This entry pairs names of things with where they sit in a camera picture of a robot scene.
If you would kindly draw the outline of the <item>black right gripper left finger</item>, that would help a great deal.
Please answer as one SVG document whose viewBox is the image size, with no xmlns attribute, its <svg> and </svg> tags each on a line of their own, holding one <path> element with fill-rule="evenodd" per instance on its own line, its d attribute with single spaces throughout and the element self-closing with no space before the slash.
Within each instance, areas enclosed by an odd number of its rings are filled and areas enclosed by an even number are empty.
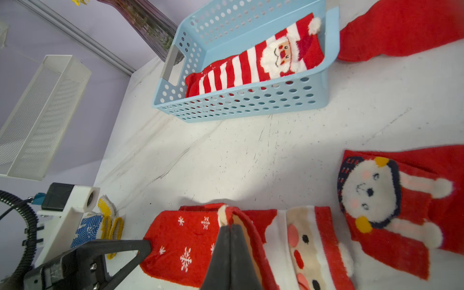
<svg viewBox="0 0 464 290">
<path fill-rule="evenodd" d="M 229 290 L 231 284 L 231 229 L 221 227 L 201 290 Z"/>
</svg>

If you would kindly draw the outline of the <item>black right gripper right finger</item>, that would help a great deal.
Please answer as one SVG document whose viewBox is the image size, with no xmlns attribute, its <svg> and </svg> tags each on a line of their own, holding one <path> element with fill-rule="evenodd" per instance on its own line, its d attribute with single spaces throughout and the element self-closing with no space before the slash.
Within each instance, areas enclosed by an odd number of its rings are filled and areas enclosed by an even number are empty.
<svg viewBox="0 0 464 290">
<path fill-rule="evenodd" d="M 231 229 L 231 290 L 262 290 L 262 285 L 254 269 L 242 227 L 232 225 Z"/>
</svg>

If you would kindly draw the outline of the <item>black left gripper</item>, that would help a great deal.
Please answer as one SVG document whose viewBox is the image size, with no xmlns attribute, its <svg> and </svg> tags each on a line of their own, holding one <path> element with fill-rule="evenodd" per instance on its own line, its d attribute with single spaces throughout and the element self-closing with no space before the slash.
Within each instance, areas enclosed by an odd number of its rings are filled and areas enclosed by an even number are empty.
<svg viewBox="0 0 464 290">
<path fill-rule="evenodd" d="M 136 251 L 116 274 L 106 268 L 106 255 Z M 24 276 L 25 290 L 114 290 L 151 253 L 148 240 L 92 240 L 55 257 Z"/>
</svg>

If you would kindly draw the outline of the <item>red snowflake sock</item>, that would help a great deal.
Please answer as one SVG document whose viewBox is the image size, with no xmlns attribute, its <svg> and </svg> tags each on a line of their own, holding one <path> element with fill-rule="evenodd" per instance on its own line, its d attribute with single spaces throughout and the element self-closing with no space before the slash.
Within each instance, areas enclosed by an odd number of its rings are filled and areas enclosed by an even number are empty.
<svg viewBox="0 0 464 290">
<path fill-rule="evenodd" d="M 149 227 L 144 239 L 152 251 L 141 263 L 149 276 L 199 288 L 215 249 L 220 230 L 219 209 L 223 205 L 182 206 L 177 211 L 164 211 Z M 265 290 L 279 286 L 266 257 L 265 231 L 277 216 L 277 210 L 245 210 L 229 206 L 226 220 L 244 231 L 248 252 L 257 278 Z"/>
</svg>

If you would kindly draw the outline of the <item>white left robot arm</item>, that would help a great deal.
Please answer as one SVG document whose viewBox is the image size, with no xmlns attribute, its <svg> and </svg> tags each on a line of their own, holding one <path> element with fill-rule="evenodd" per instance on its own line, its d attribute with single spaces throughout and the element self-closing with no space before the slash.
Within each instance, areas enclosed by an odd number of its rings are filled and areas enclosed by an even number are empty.
<svg viewBox="0 0 464 290">
<path fill-rule="evenodd" d="M 25 221 L 18 266 L 3 290 L 114 290 L 152 251 L 147 240 L 94 239 L 72 247 L 83 216 L 97 205 L 97 187 L 53 183 L 21 199 L 1 191 L 8 212 Z"/>
</svg>

